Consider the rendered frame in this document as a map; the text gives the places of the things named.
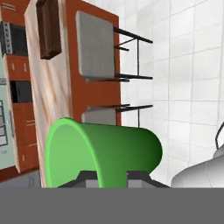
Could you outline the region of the dark brown wooden tray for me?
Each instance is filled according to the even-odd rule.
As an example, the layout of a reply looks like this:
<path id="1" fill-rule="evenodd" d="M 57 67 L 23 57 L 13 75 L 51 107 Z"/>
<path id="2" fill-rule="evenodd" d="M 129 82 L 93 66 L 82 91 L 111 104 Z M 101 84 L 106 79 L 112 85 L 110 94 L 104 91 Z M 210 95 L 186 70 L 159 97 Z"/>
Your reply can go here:
<path id="1" fill-rule="evenodd" d="M 61 53 L 58 0 L 36 2 L 40 58 L 50 60 Z"/>

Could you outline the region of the black microwave oven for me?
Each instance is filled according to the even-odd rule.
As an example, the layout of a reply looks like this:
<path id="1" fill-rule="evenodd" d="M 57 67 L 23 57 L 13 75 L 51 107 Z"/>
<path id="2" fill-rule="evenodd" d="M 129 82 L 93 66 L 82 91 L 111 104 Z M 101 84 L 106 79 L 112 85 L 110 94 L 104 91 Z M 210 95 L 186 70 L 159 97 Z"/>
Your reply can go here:
<path id="1" fill-rule="evenodd" d="M 10 93 L 13 103 L 32 102 L 32 85 L 27 80 L 12 80 Z"/>

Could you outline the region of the white grey rounded object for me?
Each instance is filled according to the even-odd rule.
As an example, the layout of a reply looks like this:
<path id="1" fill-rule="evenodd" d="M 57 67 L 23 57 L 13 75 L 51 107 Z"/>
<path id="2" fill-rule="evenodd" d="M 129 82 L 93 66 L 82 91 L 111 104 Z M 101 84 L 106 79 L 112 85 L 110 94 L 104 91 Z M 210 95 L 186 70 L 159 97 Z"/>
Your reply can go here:
<path id="1" fill-rule="evenodd" d="M 213 157 L 175 175 L 171 180 L 172 188 L 224 188 L 224 144 L 218 143 L 223 129 L 224 122 L 215 136 L 216 151 Z"/>

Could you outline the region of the pale grey fridge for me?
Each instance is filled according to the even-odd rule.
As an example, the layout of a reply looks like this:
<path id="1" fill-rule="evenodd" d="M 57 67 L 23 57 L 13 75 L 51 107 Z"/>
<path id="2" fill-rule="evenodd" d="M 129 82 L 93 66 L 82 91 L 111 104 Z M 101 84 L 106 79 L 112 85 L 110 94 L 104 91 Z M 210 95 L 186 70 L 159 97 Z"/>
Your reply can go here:
<path id="1" fill-rule="evenodd" d="M 15 165 L 10 110 L 6 90 L 4 63 L 0 56 L 0 170 Z"/>

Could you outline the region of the grey seat black leg stool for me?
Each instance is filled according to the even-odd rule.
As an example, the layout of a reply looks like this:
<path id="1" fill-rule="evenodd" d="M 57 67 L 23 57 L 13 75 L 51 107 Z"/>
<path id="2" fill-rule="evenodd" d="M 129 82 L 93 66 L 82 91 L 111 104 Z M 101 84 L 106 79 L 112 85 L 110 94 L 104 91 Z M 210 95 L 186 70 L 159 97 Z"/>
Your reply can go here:
<path id="1" fill-rule="evenodd" d="M 130 79 L 151 80 L 139 74 L 123 74 L 116 71 L 115 50 L 126 51 L 121 44 L 115 45 L 114 33 L 152 44 L 150 39 L 113 26 L 107 20 L 78 10 L 75 15 L 78 68 L 80 76 L 87 81 L 129 81 Z"/>
<path id="2" fill-rule="evenodd" d="M 89 107 L 81 115 L 83 123 L 96 123 L 103 125 L 118 125 L 118 114 L 141 109 L 150 109 L 152 104 L 131 106 L 130 104 L 116 104 L 102 107 Z"/>

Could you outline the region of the black wall oven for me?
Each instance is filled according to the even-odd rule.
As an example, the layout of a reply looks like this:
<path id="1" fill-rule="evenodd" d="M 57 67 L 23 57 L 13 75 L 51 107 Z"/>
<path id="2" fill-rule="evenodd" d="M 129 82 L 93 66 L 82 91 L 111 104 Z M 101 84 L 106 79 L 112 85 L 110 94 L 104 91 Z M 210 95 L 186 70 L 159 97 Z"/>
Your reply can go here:
<path id="1" fill-rule="evenodd" d="M 1 21 L 0 45 L 2 55 L 13 54 L 27 57 L 28 51 L 25 27 Z"/>

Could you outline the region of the orange dining counter, marble top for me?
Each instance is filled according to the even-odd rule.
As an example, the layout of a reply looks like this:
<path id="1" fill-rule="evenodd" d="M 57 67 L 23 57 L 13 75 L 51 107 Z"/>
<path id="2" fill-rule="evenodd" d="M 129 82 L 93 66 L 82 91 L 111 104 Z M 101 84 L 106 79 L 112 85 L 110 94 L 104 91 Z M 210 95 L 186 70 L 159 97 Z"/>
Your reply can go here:
<path id="1" fill-rule="evenodd" d="M 46 138 L 51 125 L 61 117 L 81 120 L 88 107 L 121 102 L 118 82 L 87 82 L 79 75 L 75 14 L 84 11 L 114 26 L 119 17 L 83 0 L 58 0 L 61 53 L 52 59 L 40 58 L 36 2 L 30 0 L 24 14 L 31 90 L 36 123 L 41 185 L 46 183 Z"/>

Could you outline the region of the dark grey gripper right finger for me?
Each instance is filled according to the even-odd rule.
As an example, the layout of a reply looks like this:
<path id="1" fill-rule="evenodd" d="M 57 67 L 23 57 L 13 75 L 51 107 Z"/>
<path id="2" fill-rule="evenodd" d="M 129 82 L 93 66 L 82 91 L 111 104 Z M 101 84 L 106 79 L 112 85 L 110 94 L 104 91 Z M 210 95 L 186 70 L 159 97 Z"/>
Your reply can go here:
<path id="1" fill-rule="evenodd" d="M 168 185 L 152 179 L 146 171 L 128 171 L 127 184 L 128 188 L 168 188 Z"/>

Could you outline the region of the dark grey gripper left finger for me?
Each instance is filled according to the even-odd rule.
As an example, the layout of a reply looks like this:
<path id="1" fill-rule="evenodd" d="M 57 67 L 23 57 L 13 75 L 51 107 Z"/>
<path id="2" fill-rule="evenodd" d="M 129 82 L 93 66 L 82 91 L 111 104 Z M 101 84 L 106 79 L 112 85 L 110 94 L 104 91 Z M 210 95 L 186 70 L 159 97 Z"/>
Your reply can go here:
<path id="1" fill-rule="evenodd" d="M 77 177 L 69 181 L 61 187 L 74 187 L 74 188 L 98 188 L 98 179 L 96 171 L 81 171 Z"/>

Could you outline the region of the orange cupboard run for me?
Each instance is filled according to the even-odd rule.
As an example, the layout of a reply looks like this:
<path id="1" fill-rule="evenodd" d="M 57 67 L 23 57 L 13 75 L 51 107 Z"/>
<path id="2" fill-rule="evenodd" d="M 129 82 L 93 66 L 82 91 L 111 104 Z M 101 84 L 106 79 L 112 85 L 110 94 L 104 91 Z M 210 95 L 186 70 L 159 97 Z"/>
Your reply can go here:
<path id="1" fill-rule="evenodd" d="M 0 22 L 25 27 L 25 10 L 30 0 L 0 0 Z M 32 102 L 13 103 L 11 81 L 31 82 L 28 56 L 2 55 L 6 92 L 10 110 L 10 126 L 15 165 L 0 170 L 0 183 L 17 178 L 39 168 L 36 127 Z"/>

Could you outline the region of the green cup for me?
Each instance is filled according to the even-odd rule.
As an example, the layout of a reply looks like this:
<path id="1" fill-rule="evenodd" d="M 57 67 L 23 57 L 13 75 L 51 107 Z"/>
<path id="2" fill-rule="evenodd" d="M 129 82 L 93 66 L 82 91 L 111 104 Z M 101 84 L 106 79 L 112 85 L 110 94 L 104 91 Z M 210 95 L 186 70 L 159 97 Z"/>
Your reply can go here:
<path id="1" fill-rule="evenodd" d="M 148 129 L 60 118 L 45 143 L 46 185 L 59 187 L 91 171 L 100 187 L 125 187 L 128 172 L 151 173 L 162 155 L 158 137 Z"/>

